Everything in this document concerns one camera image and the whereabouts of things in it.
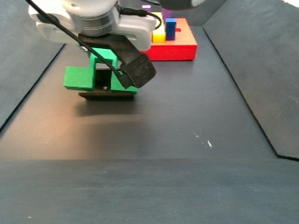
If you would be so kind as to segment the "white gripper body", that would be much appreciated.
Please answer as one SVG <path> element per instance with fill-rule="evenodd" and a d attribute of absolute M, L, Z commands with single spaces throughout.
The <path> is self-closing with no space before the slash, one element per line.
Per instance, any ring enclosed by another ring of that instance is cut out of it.
<path fill-rule="evenodd" d="M 44 12 L 76 35 L 124 35 L 137 50 L 151 48 L 155 19 L 123 14 L 119 5 L 41 5 Z"/>

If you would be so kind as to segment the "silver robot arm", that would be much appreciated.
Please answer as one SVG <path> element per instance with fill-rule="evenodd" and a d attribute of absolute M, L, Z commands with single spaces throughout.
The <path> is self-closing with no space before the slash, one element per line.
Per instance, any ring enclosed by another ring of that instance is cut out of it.
<path fill-rule="evenodd" d="M 153 0 L 171 11 L 196 8 L 205 0 Z M 137 50 L 151 48 L 152 32 L 157 19 L 151 16 L 128 15 L 119 5 L 119 0 L 32 0 L 45 14 L 76 36 L 99 37 L 107 34 L 124 35 Z M 35 21 L 40 34 L 51 42 L 77 45 L 43 14 L 29 5 L 28 14 Z"/>

